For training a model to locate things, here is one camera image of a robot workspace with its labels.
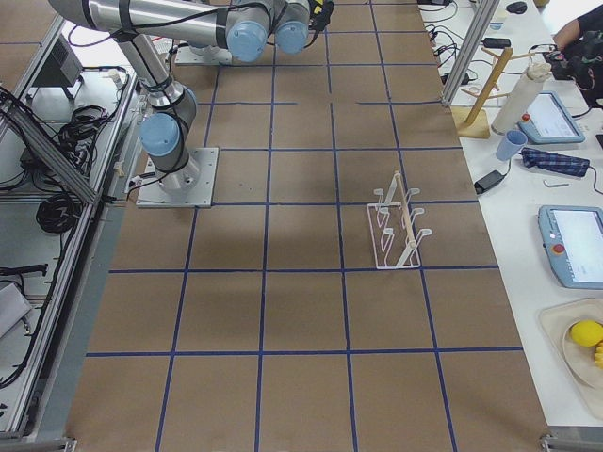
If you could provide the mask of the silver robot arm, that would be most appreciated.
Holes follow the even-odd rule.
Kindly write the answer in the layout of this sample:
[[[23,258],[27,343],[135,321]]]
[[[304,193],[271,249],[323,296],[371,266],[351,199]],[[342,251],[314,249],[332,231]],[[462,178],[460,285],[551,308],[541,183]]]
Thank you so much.
[[[235,1],[229,6],[197,1],[54,1],[51,6],[73,24],[106,32],[136,72],[152,109],[140,126],[139,138],[155,166],[155,181],[165,192],[190,189],[199,180],[200,167],[186,145],[196,100],[173,77],[152,38],[184,40],[254,62],[269,40],[288,53],[301,51],[312,15],[306,1]]]
[[[311,45],[331,21],[332,1],[233,1],[214,14],[212,38],[181,40],[201,57],[254,62],[267,45],[289,55]]]

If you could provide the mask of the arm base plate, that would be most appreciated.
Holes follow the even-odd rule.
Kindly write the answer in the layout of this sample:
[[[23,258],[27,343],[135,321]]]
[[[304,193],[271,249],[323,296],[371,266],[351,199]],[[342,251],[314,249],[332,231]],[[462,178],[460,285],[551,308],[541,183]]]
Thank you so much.
[[[232,55],[227,49],[217,46],[191,46],[181,42],[175,54],[175,64],[180,66],[228,66],[232,64]]]
[[[218,148],[190,148],[187,165],[168,175],[160,183],[152,183],[138,190],[139,208],[209,208],[213,201],[220,150]]]

